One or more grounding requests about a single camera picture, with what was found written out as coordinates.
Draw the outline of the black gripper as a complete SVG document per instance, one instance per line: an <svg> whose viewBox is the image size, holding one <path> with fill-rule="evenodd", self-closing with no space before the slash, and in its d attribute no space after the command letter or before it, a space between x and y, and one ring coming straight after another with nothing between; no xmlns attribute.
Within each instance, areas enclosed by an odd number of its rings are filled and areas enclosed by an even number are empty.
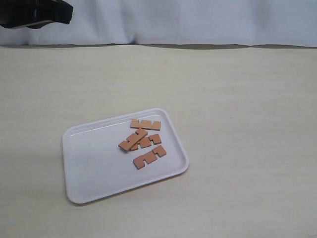
<svg viewBox="0 0 317 238"><path fill-rule="evenodd" d="M51 23L69 24L73 6L63 0L2 0L0 25L6 29L40 29Z"/></svg>

